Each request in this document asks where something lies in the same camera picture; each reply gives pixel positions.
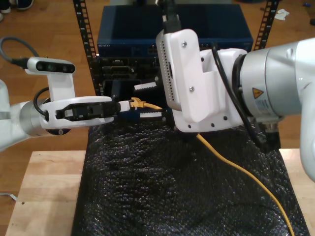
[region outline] black cable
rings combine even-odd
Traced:
[[[26,46],[33,54],[35,57],[39,57],[37,51],[35,51],[35,49],[29,44],[27,43],[26,41],[20,39],[20,38],[17,38],[17,37],[14,37],[14,36],[6,36],[6,37],[3,37],[0,39],[0,55],[3,57],[3,59],[5,59],[6,61],[12,63],[14,60],[19,60],[19,59],[13,59],[13,58],[10,58],[7,54],[4,53],[3,49],[2,49],[2,46],[3,46],[3,43],[5,41],[17,41],[19,43],[22,43],[24,46]]]
[[[45,116],[45,119],[47,121],[49,121],[49,113],[48,111],[43,111],[42,109],[39,108],[38,104],[37,104],[37,100],[38,97],[43,93],[49,90],[49,87],[46,88],[42,88],[40,91],[37,92],[37,94],[35,94],[34,100],[33,100],[33,104],[34,104],[34,108],[43,116]]]
[[[231,100],[232,100],[232,102],[233,102],[233,104],[234,104],[238,114],[240,115],[240,117],[241,117],[241,119],[242,119],[242,121],[244,123],[244,127],[246,128],[250,138],[252,139],[252,141],[255,143],[255,145],[259,149],[261,149],[262,151],[265,151],[264,143],[262,143],[259,140],[258,136],[256,135],[254,129],[251,126],[251,123],[247,119],[246,113],[243,111],[240,102],[237,100],[233,90],[231,89],[231,87],[229,85],[229,81],[227,79],[226,73],[225,73],[224,68],[222,66],[221,60],[220,60],[219,55],[218,55],[217,46],[215,44],[212,45],[212,54],[213,54],[213,57],[215,59],[218,71],[219,71],[219,73],[221,75],[221,78],[222,78],[223,84],[225,86],[225,89],[226,89],[228,95],[230,96],[230,98],[231,98]]]

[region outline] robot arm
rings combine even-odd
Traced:
[[[27,60],[25,71],[46,75],[51,97],[10,106],[7,87],[0,80],[0,150],[31,137],[63,135],[74,127],[109,123],[118,113],[130,110],[131,101],[75,97],[75,66],[68,61],[33,57]]]
[[[285,116],[302,114],[301,159],[315,181],[315,38],[247,52],[219,50],[218,55],[247,119],[275,133]],[[243,124],[223,85],[212,50],[199,51],[194,31],[157,36],[167,104],[183,132],[210,132]]]

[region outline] depth camera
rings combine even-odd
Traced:
[[[73,64],[49,62],[49,61],[38,61],[36,63],[36,69],[38,71],[45,72],[59,72],[59,73],[69,73],[72,74],[75,70]]]

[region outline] warning label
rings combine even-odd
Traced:
[[[264,93],[264,91],[261,91],[256,88],[252,88],[252,93],[254,95],[254,98],[256,99],[256,98],[259,98],[259,96],[261,96]]]

